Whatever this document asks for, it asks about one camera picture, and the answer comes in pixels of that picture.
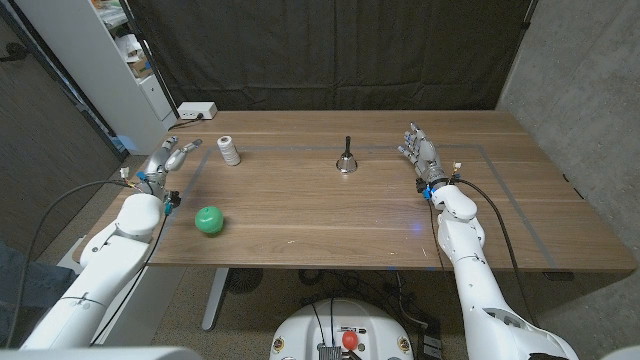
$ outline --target table leg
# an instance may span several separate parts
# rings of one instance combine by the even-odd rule
[[[211,284],[211,292],[209,292],[209,300],[207,301],[207,309],[204,311],[202,319],[202,329],[205,331],[213,330],[218,310],[222,305],[222,295],[224,294],[224,285],[227,282],[227,274],[229,268],[217,268]]]

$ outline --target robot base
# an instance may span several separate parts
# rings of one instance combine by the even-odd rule
[[[319,301],[296,311],[276,331],[271,343],[271,360],[341,360],[341,359],[413,359],[413,350],[409,336],[402,326],[392,317],[377,307],[353,299],[333,299],[333,330],[331,326],[331,299]],[[344,354],[349,351],[343,344],[345,333],[356,335],[357,347],[353,355]],[[322,347],[335,344],[335,355]]]

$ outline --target wire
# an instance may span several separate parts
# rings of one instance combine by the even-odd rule
[[[384,274],[381,272],[381,270],[374,270],[373,271],[376,275],[380,276],[380,278],[382,279],[382,281],[387,281],[387,278],[384,277]]]
[[[507,243],[507,249],[509,250],[509,257],[511,257],[511,264],[513,265],[513,270],[516,274],[516,280],[518,282],[518,287],[520,288],[520,294],[522,295],[522,300],[524,300],[524,306],[525,308],[527,308],[527,312],[529,313],[529,317],[531,318],[531,322],[533,323],[533,325],[539,328],[540,325],[538,325],[538,321],[533,316],[533,313],[531,312],[531,308],[529,307],[529,302],[527,301],[527,297],[524,294],[524,286],[522,285],[522,279],[520,277],[521,275],[520,268],[518,268],[518,262],[516,261],[516,256],[513,252],[513,247],[511,246],[511,239],[509,239],[509,234],[507,233],[507,227],[504,224],[504,220],[502,220],[502,215],[500,214],[500,210],[498,210],[498,207],[496,206],[496,204],[494,204],[491,198],[489,198],[489,195],[487,195],[484,191],[482,191],[478,186],[476,186],[472,182],[463,180],[463,179],[455,179],[454,182],[460,182],[472,187],[475,191],[477,191],[480,195],[482,195],[482,197],[484,197],[485,200],[487,200],[489,205],[491,205],[491,207],[493,208],[493,211],[496,213],[496,216],[498,217],[498,222],[500,222],[500,227],[502,228],[502,233],[504,234],[504,240]]]
[[[311,307],[313,308],[313,312],[316,313],[316,319],[318,319],[318,326],[320,327],[320,334],[322,335],[322,344],[326,344],[324,341],[324,332],[322,331],[322,324],[320,323],[320,317],[318,316],[318,311],[316,311],[316,306],[311,303]]]
[[[453,296],[453,290],[451,289],[451,280],[446,271],[444,271],[444,262],[442,261],[442,254],[440,253],[440,244],[438,244],[438,236],[436,235],[436,228],[433,223],[433,207],[435,205],[433,202],[429,201],[429,219],[431,220],[431,233],[433,234],[433,242],[436,245],[436,252],[438,253],[438,259],[440,260],[440,267],[444,272],[445,284],[447,284],[447,290],[449,291],[449,295]]]
[[[433,224],[433,203],[429,201],[429,220],[431,220],[431,232],[433,233],[433,241],[436,244],[436,251],[438,252],[438,259],[440,260],[440,267],[444,270],[444,263],[442,262],[442,255],[440,255],[440,245],[438,244],[438,236],[436,235],[436,228]]]
[[[384,301],[380,302],[380,307],[384,308],[385,305],[389,305],[391,307],[392,310],[395,311],[395,308],[393,308],[393,306],[391,306],[391,303],[388,301],[389,296],[384,296],[384,294],[382,294],[380,292],[380,290],[376,289],[375,286],[371,285],[370,283],[361,280],[360,279],[360,274],[356,271],[351,271],[350,274],[347,273],[340,273],[338,271],[332,271],[332,270],[328,270],[328,272],[333,275],[336,279],[338,279],[338,282],[340,283],[340,285],[342,285],[348,292],[351,293],[355,293],[360,295],[360,297],[365,300],[365,301],[372,301],[373,299],[371,299],[370,297],[365,296],[364,294],[362,294],[362,292],[358,291],[357,289],[360,287],[360,284],[366,285],[369,289],[373,290],[380,299],[384,299]],[[355,280],[354,284],[349,284],[345,279],[349,279],[349,278],[353,278],[353,280]]]
[[[116,317],[116,315],[120,311],[120,308],[122,308],[124,303],[127,301],[127,299],[129,298],[129,295],[131,295],[131,293],[133,292],[133,289],[135,289],[136,285],[138,284],[138,281],[142,277],[142,273],[144,272],[143,271],[144,268],[147,267],[147,264],[149,263],[149,260],[151,260],[151,256],[153,256],[153,253],[156,251],[156,247],[158,246],[158,243],[160,242],[160,235],[162,235],[162,230],[164,229],[164,224],[167,222],[167,218],[168,217],[169,217],[168,215],[164,216],[164,220],[162,221],[162,225],[160,226],[160,232],[158,233],[158,237],[156,238],[156,243],[153,244],[153,248],[151,249],[151,252],[149,253],[149,256],[147,256],[147,259],[144,261],[144,263],[140,267],[140,270],[138,270],[138,276],[136,276],[136,279],[133,281],[133,285],[131,285],[131,288],[129,288],[129,291],[127,291],[127,293],[124,295],[124,298],[120,302],[120,305],[118,305],[118,307],[116,308],[116,311],[113,312],[113,314],[111,315],[111,317],[109,318],[107,323],[104,324],[104,326],[102,327],[102,330],[100,330],[98,335],[96,335],[96,337],[93,339],[93,341],[91,341],[91,344],[89,344],[89,347],[92,347],[93,345],[96,344],[96,341],[98,341],[100,336],[102,336],[102,334],[105,332],[105,330],[107,330],[107,328],[109,327],[109,325],[111,324],[113,319]]]
[[[131,186],[131,187],[132,187],[132,188],[134,188],[135,190],[138,190],[138,191],[140,191],[141,193],[143,193],[143,194],[144,194],[144,190],[140,189],[140,188],[138,187],[138,184],[134,184],[134,185],[133,185],[133,186]]]
[[[398,272],[396,272],[396,279],[398,279],[398,305],[400,306],[400,311],[402,311],[402,315],[404,315],[407,319],[413,321],[414,323],[420,324],[424,328],[428,328],[429,324],[412,317],[411,315],[407,314],[406,311],[404,311],[404,307],[402,306],[402,282],[400,282],[400,274]]]
[[[153,193],[153,188],[151,187],[151,184],[149,183],[149,179],[144,179],[144,182],[147,184],[147,186],[149,187],[149,190],[151,190],[151,195],[155,196],[155,194]]]
[[[333,337],[333,298],[331,298],[331,306],[329,308],[331,311],[331,346],[336,346],[336,340]]]
[[[15,305],[15,312],[13,313],[13,321],[11,323],[11,330],[9,331],[9,337],[7,338],[7,343],[5,345],[5,347],[8,349],[11,345],[11,340],[13,340],[13,336],[15,335],[15,331],[16,331],[16,327],[18,325],[18,317],[20,314],[20,305],[22,304],[22,297],[24,296],[24,286],[25,283],[27,281],[27,271],[29,269],[29,259],[31,258],[31,253],[33,252],[33,247],[36,243],[36,239],[38,238],[38,233],[40,232],[40,229],[42,228],[42,225],[44,224],[45,219],[47,218],[47,215],[49,215],[49,213],[51,212],[51,210],[53,210],[53,208],[58,205],[58,203],[62,200],[64,200],[67,196],[74,194],[82,189],[94,186],[94,185],[103,185],[103,184],[116,184],[116,185],[120,185],[123,187],[130,187],[129,184],[125,183],[124,181],[120,181],[120,180],[98,180],[98,181],[93,181],[84,185],[80,185],[77,186],[69,191],[67,191],[66,193],[60,195],[60,197],[58,197],[53,203],[51,203],[51,205],[49,205],[49,207],[47,208],[47,210],[45,210],[44,214],[42,215],[42,217],[40,218],[40,222],[38,223],[38,227],[36,228],[36,232],[35,234],[33,234],[33,238],[31,239],[31,242],[29,243],[29,247],[27,248],[27,253],[25,254],[25,258],[24,258],[24,265],[22,267],[22,274],[20,275],[20,284],[18,286],[18,296],[16,298],[16,305]]]
[[[352,275],[347,275],[344,273],[339,273],[338,271],[333,271],[333,270],[324,270],[326,272],[328,272],[329,274],[333,275],[334,277],[336,277],[336,279],[339,280],[340,284],[343,287],[346,287],[347,285],[345,285],[346,282],[342,281],[341,278],[344,277],[351,277]],[[375,286],[371,285],[370,283],[368,283],[367,281],[361,280],[359,281],[359,284],[363,284],[368,286],[369,289],[373,290],[378,297],[381,299],[378,307],[384,309],[387,313],[390,313],[389,309],[391,311],[393,311],[393,313],[395,314],[395,319],[402,325],[403,328],[406,328],[406,323],[404,322],[404,319],[402,318],[402,315],[398,312],[398,310],[396,310],[396,308],[393,306],[393,304],[389,301],[389,297],[391,297],[393,294],[389,294],[386,297],[380,292],[380,290],[376,289]],[[323,291],[325,292],[325,297],[329,297],[328,294],[329,292],[324,288],[324,282],[321,282],[320,285],[322,286]],[[353,288],[346,288],[349,294],[356,294],[359,296],[359,298],[363,301],[367,301],[367,302],[372,302],[373,299],[371,296],[366,296],[365,294],[363,294],[362,292],[358,291],[357,289],[353,289]]]
[[[180,123],[180,124],[175,124],[175,125],[173,125],[173,126],[171,126],[171,127],[169,128],[169,131],[171,131],[171,130],[173,130],[173,129],[179,129],[179,128],[184,127],[185,125],[189,125],[189,124],[194,123],[194,122],[196,122],[196,121],[198,121],[198,120],[202,120],[202,117],[203,117],[203,116],[204,116],[204,115],[203,115],[202,113],[198,113],[198,116],[196,116],[196,118],[195,118],[195,119],[191,119],[191,120],[189,120],[189,121],[187,121],[187,122],[183,122],[183,123]]]

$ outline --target wall outlet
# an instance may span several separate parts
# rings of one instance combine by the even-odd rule
[[[213,119],[218,112],[216,103],[211,102],[183,102],[178,107],[178,113],[182,120],[191,120],[202,114],[202,119]]]

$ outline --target connector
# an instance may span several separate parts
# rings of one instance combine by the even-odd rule
[[[120,168],[120,177],[127,180],[129,178],[129,168]]]

